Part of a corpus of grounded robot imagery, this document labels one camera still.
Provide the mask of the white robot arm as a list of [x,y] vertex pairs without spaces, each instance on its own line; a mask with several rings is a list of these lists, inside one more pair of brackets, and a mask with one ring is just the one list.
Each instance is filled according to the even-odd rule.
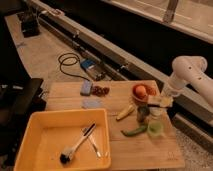
[[213,79],[205,74],[208,63],[202,56],[178,56],[172,61],[172,74],[163,85],[163,96],[178,97],[190,84],[213,107]]

